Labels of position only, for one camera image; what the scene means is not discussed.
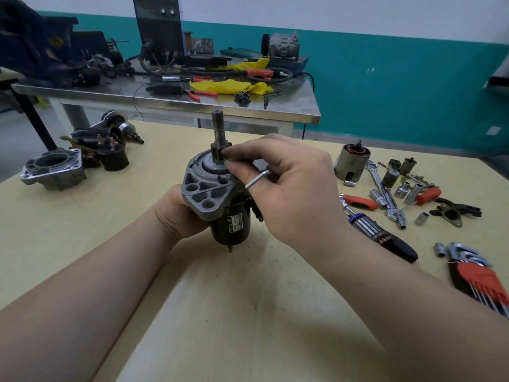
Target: person's left hand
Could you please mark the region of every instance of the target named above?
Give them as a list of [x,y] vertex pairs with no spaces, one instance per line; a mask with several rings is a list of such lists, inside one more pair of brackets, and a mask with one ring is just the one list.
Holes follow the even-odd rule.
[[154,205],[161,223],[179,240],[194,236],[209,226],[186,205],[180,187],[180,184],[172,186]]

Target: person's right hand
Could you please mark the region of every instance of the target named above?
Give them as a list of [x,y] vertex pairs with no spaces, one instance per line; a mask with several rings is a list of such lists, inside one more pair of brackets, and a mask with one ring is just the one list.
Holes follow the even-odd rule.
[[279,176],[277,182],[262,178],[249,192],[274,237],[310,264],[318,253],[330,251],[345,229],[352,231],[338,196],[332,160],[325,151],[269,134],[222,153],[230,160],[226,167],[244,184],[260,173],[247,161],[263,158],[269,163],[267,168]]

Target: yellow rag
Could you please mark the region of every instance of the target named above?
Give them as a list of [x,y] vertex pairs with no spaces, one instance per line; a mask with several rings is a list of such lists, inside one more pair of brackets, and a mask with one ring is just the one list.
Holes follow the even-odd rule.
[[250,94],[263,95],[274,91],[264,82],[251,84],[248,81],[236,81],[228,79],[225,81],[202,80],[197,83],[189,82],[189,85],[198,91],[209,91],[218,94],[237,94],[248,92]]
[[245,71],[245,70],[265,70],[265,67],[269,63],[270,59],[268,57],[262,57],[258,59],[257,62],[243,62],[230,64],[225,67],[218,68],[207,68],[207,70],[211,71],[224,71],[224,70],[234,70],[234,71]]

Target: printed label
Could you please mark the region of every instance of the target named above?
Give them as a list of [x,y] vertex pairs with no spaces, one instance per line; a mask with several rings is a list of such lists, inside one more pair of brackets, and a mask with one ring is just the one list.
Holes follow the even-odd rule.
[[230,233],[238,232],[242,229],[242,213],[228,217]]

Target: teal wall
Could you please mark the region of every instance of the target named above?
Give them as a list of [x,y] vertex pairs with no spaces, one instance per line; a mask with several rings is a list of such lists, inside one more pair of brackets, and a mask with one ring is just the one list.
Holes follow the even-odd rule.
[[[76,30],[129,40],[124,56],[139,51],[135,18],[77,17]],[[192,21],[183,28],[213,38],[216,50],[259,49],[262,34],[290,31]],[[309,130],[475,152],[509,147],[509,97],[482,88],[509,46],[324,31],[299,31],[299,42],[322,113]],[[502,130],[486,135],[491,126]]]

